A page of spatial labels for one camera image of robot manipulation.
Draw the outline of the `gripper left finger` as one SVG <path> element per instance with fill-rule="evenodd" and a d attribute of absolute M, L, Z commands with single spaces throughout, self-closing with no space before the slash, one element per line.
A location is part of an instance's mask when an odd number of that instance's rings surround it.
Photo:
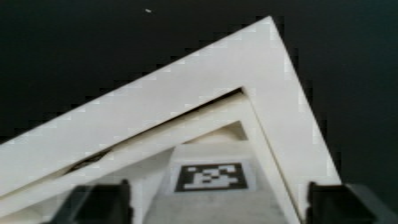
<path fill-rule="evenodd" d="M 48 222 L 42 224 L 133 224 L 131 186 L 78 185 Z"/>

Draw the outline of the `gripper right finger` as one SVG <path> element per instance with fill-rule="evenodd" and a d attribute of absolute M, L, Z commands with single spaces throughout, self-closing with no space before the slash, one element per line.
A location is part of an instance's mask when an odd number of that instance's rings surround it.
<path fill-rule="evenodd" d="M 398 224 L 398 214 L 360 184 L 311 182 L 307 202 L 305 224 Z"/>

